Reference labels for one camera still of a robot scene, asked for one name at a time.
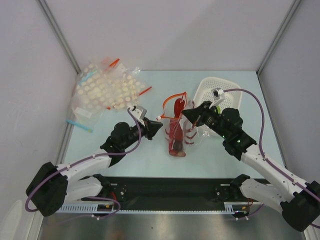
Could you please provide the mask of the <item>clear bag with orange zipper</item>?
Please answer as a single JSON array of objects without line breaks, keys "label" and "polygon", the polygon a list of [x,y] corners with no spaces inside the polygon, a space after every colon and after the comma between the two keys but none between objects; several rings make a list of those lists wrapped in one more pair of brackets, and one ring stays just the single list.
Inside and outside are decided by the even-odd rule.
[{"label": "clear bag with orange zipper", "polygon": [[188,97],[187,92],[171,95],[162,104],[163,113],[156,120],[163,124],[168,153],[172,157],[186,157],[191,148],[209,136],[207,131],[196,127],[182,115],[183,110],[194,108],[195,102]]}]

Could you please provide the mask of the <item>red toy lobster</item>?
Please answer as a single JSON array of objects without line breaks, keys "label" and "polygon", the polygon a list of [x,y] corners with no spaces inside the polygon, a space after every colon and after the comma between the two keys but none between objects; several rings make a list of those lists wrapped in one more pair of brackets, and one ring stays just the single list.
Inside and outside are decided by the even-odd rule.
[{"label": "red toy lobster", "polygon": [[[187,148],[196,143],[198,131],[192,123],[182,115],[182,111],[193,108],[194,102],[180,96],[174,101],[173,117],[165,118],[168,120],[168,126],[165,127],[165,139],[168,143],[168,153],[173,157],[183,158],[187,155]],[[175,141],[183,142],[183,150],[173,149]]]}]

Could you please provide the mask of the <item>dark red toy fruit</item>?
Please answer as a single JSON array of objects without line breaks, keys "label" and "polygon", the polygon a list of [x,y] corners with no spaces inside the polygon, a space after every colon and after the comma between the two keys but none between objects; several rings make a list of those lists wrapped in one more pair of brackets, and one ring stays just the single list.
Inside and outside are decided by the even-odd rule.
[{"label": "dark red toy fruit", "polygon": [[182,141],[175,141],[173,143],[173,149],[175,151],[181,152],[184,149],[183,142]]}]

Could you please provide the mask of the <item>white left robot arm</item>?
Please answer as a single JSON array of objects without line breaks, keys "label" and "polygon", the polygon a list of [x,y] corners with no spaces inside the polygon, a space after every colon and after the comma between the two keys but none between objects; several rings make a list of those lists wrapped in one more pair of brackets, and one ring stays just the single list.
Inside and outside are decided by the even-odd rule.
[{"label": "white left robot arm", "polygon": [[44,217],[74,201],[107,201],[118,209],[111,183],[99,171],[119,163],[138,148],[142,138],[152,140],[162,126],[161,122],[146,117],[136,120],[134,126],[119,122],[91,155],[71,164],[43,164],[25,191],[25,209],[39,211]]}]

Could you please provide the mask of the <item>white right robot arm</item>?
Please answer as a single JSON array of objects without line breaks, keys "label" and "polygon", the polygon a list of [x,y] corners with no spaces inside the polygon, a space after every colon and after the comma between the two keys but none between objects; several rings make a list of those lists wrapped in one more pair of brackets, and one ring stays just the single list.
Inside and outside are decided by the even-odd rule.
[{"label": "white right robot arm", "polygon": [[260,145],[242,129],[243,120],[237,109],[225,108],[218,113],[210,101],[205,101],[181,113],[193,126],[205,125],[216,132],[224,139],[222,145],[228,154],[256,170],[269,182],[269,185],[264,185],[241,174],[234,179],[234,185],[230,188],[235,200],[257,200],[279,212],[299,232],[306,230],[319,217],[319,183],[308,183],[267,158]]}]

